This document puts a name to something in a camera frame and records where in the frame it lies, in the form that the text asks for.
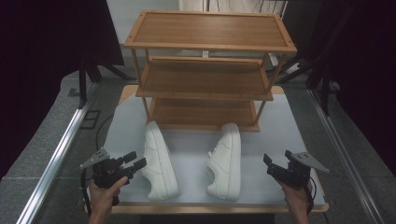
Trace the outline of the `dark floor socket plate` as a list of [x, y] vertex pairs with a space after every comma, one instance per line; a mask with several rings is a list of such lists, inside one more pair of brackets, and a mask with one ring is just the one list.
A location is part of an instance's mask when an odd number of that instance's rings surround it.
[[98, 123], [100, 114], [101, 114], [100, 110], [89, 110], [86, 113], [86, 115], [80, 125], [80, 129], [81, 130], [94, 130], [96, 127], [96, 124]]

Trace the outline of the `pale grey table mat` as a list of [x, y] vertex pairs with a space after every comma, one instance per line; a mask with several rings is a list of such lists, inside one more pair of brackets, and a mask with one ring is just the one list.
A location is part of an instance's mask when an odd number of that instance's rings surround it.
[[[257, 133], [242, 132], [241, 193], [233, 203], [237, 205], [284, 205], [281, 187], [267, 174], [263, 156], [273, 163], [288, 165], [287, 150], [305, 151], [305, 144], [284, 94], [277, 94], [265, 105]], [[146, 113], [142, 101], [131, 96], [115, 109], [107, 132], [104, 149], [110, 157], [119, 158], [131, 151], [143, 157]], [[221, 204], [228, 202], [212, 197], [206, 188], [213, 182], [213, 173], [206, 166], [209, 152], [221, 137], [219, 131], [162, 130], [170, 149], [180, 195], [170, 199], [170, 204]]]

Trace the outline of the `dark curtain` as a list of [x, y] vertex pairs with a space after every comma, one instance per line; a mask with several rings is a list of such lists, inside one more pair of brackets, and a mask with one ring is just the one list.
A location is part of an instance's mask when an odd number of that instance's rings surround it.
[[337, 101], [396, 175], [396, 0], [289, 0], [283, 22], [305, 63], [330, 50]]
[[124, 64], [107, 0], [0, 0], [0, 180], [90, 61]]

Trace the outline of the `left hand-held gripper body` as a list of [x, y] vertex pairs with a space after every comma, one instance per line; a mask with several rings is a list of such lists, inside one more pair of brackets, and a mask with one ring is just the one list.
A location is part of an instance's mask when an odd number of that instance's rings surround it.
[[119, 164], [118, 159], [111, 158], [109, 153], [101, 147], [84, 161], [79, 168], [84, 169], [92, 167], [92, 178], [94, 183], [99, 188], [109, 189], [114, 183], [125, 176], [125, 168], [121, 169], [123, 164]]

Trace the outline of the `black metal stand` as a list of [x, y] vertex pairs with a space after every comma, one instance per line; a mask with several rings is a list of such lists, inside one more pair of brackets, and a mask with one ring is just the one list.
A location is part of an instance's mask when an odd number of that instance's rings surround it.
[[329, 116], [328, 101], [329, 94], [331, 93], [331, 76], [326, 72], [326, 62], [328, 61], [329, 53], [330, 50], [327, 47], [324, 47], [314, 60], [302, 65], [294, 72], [291, 72], [277, 81], [277, 83], [286, 83], [297, 76], [310, 71], [305, 82], [305, 86], [309, 90], [313, 90], [318, 86], [318, 84], [321, 84], [321, 90], [319, 91], [319, 105], [326, 116]]
[[114, 65], [105, 62], [104, 60], [93, 57], [93, 56], [82, 56], [79, 61], [78, 69], [78, 85], [79, 85], [79, 105], [78, 109], [82, 109], [88, 102], [88, 93], [86, 86], [86, 77], [89, 77], [91, 82], [99, 83], [102, 80], [102, 75], [98, 69], [101, 65], [118, 77], [127, 80], [135, 80], [135, 77], [131, 77], [121, 72], [121, 70]]

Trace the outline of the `person's right hand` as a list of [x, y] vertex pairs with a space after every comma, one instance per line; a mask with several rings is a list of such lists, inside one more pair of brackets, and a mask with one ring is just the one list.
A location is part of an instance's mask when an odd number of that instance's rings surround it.
[[304, 188], [294, 188], [280, 180], [277, 180], [276, 182], [281, 186], [284, 192], [285, 201], [287, 202], [291, 213], [293, 215], [306, 216], [308, 210], [308, 196]]

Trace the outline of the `wooden shoe rack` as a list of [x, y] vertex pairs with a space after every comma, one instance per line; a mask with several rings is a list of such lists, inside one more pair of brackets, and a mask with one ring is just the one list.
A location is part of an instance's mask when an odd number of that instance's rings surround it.
[[167, 51], [147, 55], [135, 69], [147, 120], [210, 131], [234, 122], [257, 132], [276, 81], [265, 71], [265, 56], [297, 51], [280, 17], [262, 13], [144, 10], [124, 45]]

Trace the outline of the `white sneaker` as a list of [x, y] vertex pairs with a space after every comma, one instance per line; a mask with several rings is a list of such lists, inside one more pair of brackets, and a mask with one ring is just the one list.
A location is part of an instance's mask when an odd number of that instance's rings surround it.
[[207, 167], [214, 180], [207, 187], [208, 195], [236, 201], [241, 190], [241, 138], [238, 126], [227, 123], [221, 128], [221, 138], [209, 152]]
[[148, 198], [151, 201], [164, 201], [177, 197], [179, 187], [170, 160], [170, 151], [155, 121], [146, 126], [145, 136], [144, 157], [147, 165], [141, 173], [151, 185]]

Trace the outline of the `person's left hand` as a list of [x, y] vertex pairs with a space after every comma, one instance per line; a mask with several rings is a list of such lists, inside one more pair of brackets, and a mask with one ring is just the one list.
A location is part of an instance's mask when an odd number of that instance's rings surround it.
[[89, 184], [91, 194], [92, 212], [91, 218], [109, 217], [112, 211], [113, 199], [120, 194], [120, 189], [126, 184], [128, 178], [122, 177], [114, 183], [109, 189], [99, 188], [92, 180]]

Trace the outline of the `aluminium floor rail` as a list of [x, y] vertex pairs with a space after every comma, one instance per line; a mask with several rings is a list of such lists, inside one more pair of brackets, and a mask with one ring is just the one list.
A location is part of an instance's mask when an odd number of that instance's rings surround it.
[[56, 101], [15, 162], [19, 168], [7, 180], [19, 182], [21, 202], [17, 220], [12, 224], [32, 224], [58, 174], [99, 85], [91, 83], [87, 100], [69, 99], [62, 88]]
[[336, 131], [331, 118], [321, 108], [318, 94], [313, 90], [307, 90], [307, 93], [310, 96], [315, 109], [317, 110], [318, 116], [324, 126], [324, 129], [326, 130], [332, 141], [337, 156], [340, 162], [343, 164], [346, 175], [350, 180], [353, 189], [356, 191], [357, 197], [361, 202], [361, 206], [370, 223], [385, 224], [384, 219], [379, 213], [372, 194], [369, 192], [361, 177], [361, 174], [359, 173], [358, 169], [356, 168], [352, 159], [347, 153], [347, 149], [342, 142], [338, 132]]

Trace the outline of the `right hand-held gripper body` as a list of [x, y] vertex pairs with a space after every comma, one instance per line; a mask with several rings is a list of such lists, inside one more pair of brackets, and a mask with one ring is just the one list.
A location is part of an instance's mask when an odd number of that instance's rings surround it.
[[291, 153], [287, 150], [285, 156], [289, 160], [288, 168], [280, 180], [291, 187], [306, 187], [310, 180], [311, 169], [330, 172], [329, 168], [308, 152]]

